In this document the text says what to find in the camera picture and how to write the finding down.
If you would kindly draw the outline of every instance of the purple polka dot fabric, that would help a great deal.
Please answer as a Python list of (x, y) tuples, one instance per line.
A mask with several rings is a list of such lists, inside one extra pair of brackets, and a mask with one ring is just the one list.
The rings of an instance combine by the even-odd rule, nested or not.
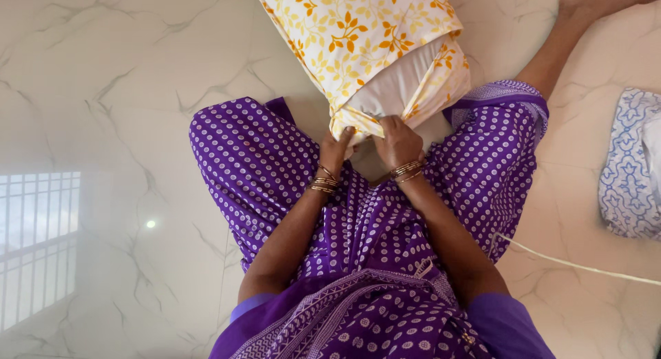
[[(497, 234), (514, 235), (532, 183), (534, 150), (546, 130), (546, 103), (527, 84), (500, 81), (475, 89), (443, 113), (455, 133), (431, 146), (424, 177), (484, 253), (497, 262), (508, 245)], [(190, 125), (190, 140), (206, 186), (243, 253), (245, 271), (316, 173), (318, 144), (247, 97), (200, 110)], [(346, 293), (316, 304), (320, 309), (332, 305), (328, 314), (337, 312), (341, 317), (320, 315), (331, 319), (332, 324), (324, 324), (332, 325), (332, 332), (322, 325), (325, 330), (319, 332), (328, 336), (321, 339), (315, 333), (309, 346), (299, 342), (302, 350), (338, 359), (355, 357), (352, 350), (366, 358), (469, 358), (486, 353), (465, 313), (458, 310), (427, 236), (423, 219), (394, 182), (370, 187), (345, 162), (340, 188), (322, 209), (293, 280), (335, 275)], [(410, 285), (409, 279), (420, 279), (426, 261), (436, 265), (423, 278), (429, 284)], [(365, 282), (360, 289), (358, 279), (374, 284)], [(285, 304), (284, 298), (273, 304)], [(306, 298), (300, 304), (312, 304), (312, 297)], [(300, 318), (294, 310), (286, 314), (290, 320)], [(248, 312), (233, 324), (250, 316)], [(255, 357), (261, 358), (289, 350), (291, 333), (285, 335), (289, 326), (282, 324), (277, 331), (274, 327), (280, 326), (270, 325), (269, 334), (249, 340), (246, 345), (253, 346), (237, 352), (259, 352), (261, 356)], [(282, 347), (269, 341), (274, 337), (282, 338)], [(265, 350), (270, 354), (254, 345), (268, 346)]]

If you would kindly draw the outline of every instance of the window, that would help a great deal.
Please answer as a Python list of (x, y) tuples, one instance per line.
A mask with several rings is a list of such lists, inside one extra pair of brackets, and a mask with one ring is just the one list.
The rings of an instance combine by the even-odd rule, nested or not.
[(80, 176), (0, 176), (0, 332), (73, 292)]

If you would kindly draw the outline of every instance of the white marble tile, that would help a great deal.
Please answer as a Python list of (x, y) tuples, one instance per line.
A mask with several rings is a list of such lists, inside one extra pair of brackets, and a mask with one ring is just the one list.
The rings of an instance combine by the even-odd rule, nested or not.
[[(475, 86), (515, 76), (557, 8), (557, 0), (451, 1)], [(623, 87), (661, 91), (660, 13), (661, 4), (633, 8), (582, 39), (549, 103), (517, 241), (661, 279), (661, 245), (610, 234), (596, 197)], [(190, 152), (188, 122), (199, 108), (246, 95), (285, 96), (303, 131), (325, 133), (327, 101), (257, 0), (0, 0), (0, 177), (80, 172), (78, 191), (60, 190), (69, 190), (68, 210), (53, 209), (74, 219), (54, 226), (62, 236), (0, 255), (16, 292), (0, 319), (0, 358), (208, 355), (243, 273)], [(450, 128), (439, 115), (418, 132), (428, 144)], [(373, 147), (354, 162), (369, 178), (383, 172)], [(35, 234), (45, 240), (50, 202), (36, 198)], [(652, 356), (659, 287), (515, 246), (499, 268), (558, 358)]]

